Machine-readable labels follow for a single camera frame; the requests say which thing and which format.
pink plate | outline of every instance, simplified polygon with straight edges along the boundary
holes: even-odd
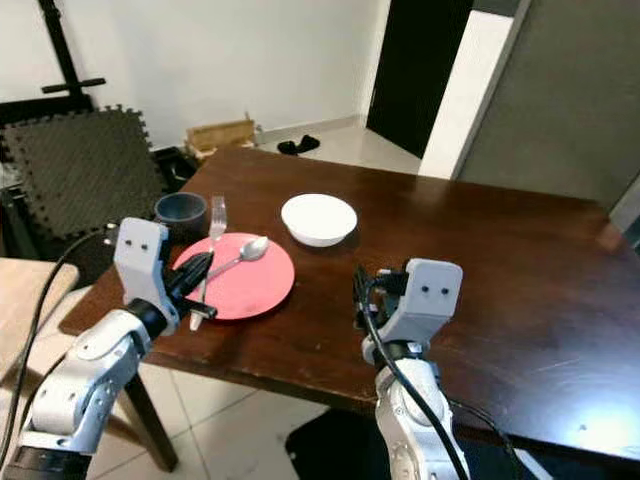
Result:
[[[258,235],[225,233],[215,244],[211,269],[236,258],[240,247],[254,238]],[[194,243],[182,252],[173,268],[191,255],[208,251],[210,244],[208,238]],[[293,262],[287,252],[269,240],[269,247],[260,260],[240,262],[210,279],[205,302],[218,309],[217,320],[254,317],[271,310],[286,298],[294,276]],[[197,289],[189,295],[191,300],[197,300],[197,297]]]

dark wooden tabletop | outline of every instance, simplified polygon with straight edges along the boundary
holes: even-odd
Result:
[[[464,280],[428,354],[446,393],[489,411],[519,444],[640,460],[640,260],[595,203],[247,149],[219,151],[185,190],[224,194],[229,231],[282,245],[296,282],[261,318],[196,333],[184,322],[148,361],[371,412],[375,371],[352,326],[354,267],[447,260]],[[297,243],[280,208],[303,192],[349,202],[357,230],[327,249]],[[121,298],[111,269],[62,331],[82,332]]]

fork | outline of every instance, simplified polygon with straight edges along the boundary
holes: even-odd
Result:
[[[209,224],[209,253],[213,252],[213,246],[227,229],[227,207],[224,197],[211,197],[211,223]],[[200,282],[200,302],[204,303],[207,295],[206,277]],[[191,313],[189,328],[192,331],[198,330],[202,323],[202,315],[197,312]]]

white tile floor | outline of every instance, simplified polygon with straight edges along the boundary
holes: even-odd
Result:
[[[416,174],[420,159],[362,127],[320,133],[320,148],[304,156]],[[277,151],[278,142],[261,145]],[[29,365],[43,373],[71,345],[57,325],[87,289],[70,293],[40,332]],[[284,449],[287,435],[326,407],[240,385],[143,364],[140,375],[171,437],[180,463],[161,472],[140,446],[105,434],[89,478],[295,480]],[[0,418],[9,394],[0,391]],[[114,414],[125,418],[116,406]]]
[[[420,158],[361,126],[307,133],[320,140],[320,147],[301,154],[302,157],[414,175],[420,169]],[[298,144],[300,138],[301,136],[287,140]],[[259,148],[277,152],[278,143],[279,141],[265,143]]]

